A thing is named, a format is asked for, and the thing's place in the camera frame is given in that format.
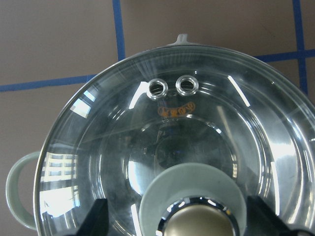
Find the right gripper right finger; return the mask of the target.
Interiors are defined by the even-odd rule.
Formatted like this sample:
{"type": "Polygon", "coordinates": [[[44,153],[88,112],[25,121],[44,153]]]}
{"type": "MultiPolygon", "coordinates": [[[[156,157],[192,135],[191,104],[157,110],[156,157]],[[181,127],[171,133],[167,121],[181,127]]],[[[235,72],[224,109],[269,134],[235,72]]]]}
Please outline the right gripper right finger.
{"type": "Polygon", "coordinates": [[[247,197],[248,236],[314,236],[309,230],[290,229],[259,197],[247,197]]]}

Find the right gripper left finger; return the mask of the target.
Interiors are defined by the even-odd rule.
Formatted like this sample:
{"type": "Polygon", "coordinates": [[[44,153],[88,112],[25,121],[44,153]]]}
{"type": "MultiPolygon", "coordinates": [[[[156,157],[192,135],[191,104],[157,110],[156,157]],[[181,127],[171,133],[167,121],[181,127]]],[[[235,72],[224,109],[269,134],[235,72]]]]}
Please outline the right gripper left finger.
{"type": "MultiPolygon", "coordinates": [[[[70,216],[70,222],[77,224],[77,214],[80,210],[75,207],[66,213],[70,216]]],[[[81,224],[74,229],[68,229],[61,233],[62,236],[106,236],[109,231],[109,211],[107,199],[96,199],[84,217],[81,224]]]]}

